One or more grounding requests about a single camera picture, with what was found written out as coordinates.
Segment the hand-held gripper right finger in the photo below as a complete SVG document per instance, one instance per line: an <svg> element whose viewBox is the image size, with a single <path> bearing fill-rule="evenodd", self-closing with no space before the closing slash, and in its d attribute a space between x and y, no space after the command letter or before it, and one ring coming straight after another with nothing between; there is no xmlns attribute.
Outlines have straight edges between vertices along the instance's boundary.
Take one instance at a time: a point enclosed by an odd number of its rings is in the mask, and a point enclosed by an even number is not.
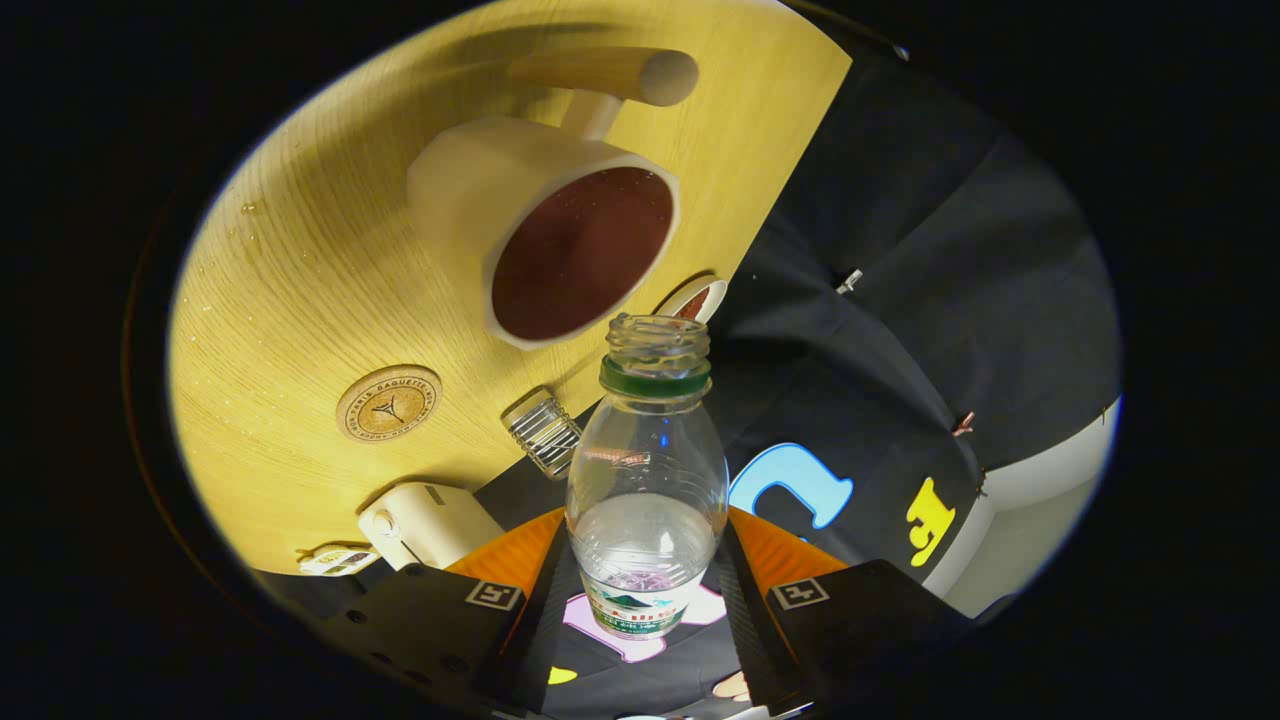
<svg viewBox="0 0 1280 720"><path fill-rule="evenodd" d="M901 700L977 626L891 562L849 566L740 509L717 568L749 694L774 716L849 716Z"/></svg>

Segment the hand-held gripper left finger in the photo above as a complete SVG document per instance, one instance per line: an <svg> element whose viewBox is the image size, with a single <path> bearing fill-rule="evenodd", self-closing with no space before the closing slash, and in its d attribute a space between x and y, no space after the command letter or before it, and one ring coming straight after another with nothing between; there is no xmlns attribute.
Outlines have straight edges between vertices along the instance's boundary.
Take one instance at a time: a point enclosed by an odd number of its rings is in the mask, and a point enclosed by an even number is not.
<svg viewBox="0 0 1280 720"><path fill-rule="evenodd" d="M556 509L447 569L396 571L340 610L340 647L419 692L434 716L535 716L576 589Z"/></svg>

